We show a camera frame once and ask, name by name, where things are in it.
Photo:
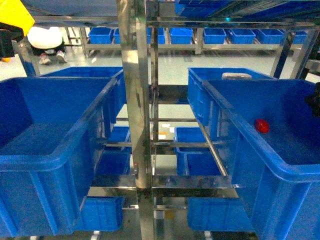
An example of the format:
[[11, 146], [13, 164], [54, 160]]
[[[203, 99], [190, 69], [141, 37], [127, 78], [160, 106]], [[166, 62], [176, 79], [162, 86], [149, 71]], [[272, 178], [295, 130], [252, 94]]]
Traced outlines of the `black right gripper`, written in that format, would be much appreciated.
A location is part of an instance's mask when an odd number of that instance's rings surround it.
[[311, 108], [314, 117], [320, 116], [320, 83], [315, 84], [314, 93], [304, 99], [305, 103]]

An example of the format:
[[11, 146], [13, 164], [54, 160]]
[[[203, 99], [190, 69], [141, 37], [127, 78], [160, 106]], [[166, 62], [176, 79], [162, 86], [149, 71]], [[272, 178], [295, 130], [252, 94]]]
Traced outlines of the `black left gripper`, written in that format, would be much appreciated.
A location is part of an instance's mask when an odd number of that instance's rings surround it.
[[0, 23], [0, 57], [11, 58], [15, 56], [12, 41], [19, 42], [24, 38], [22, 28]]

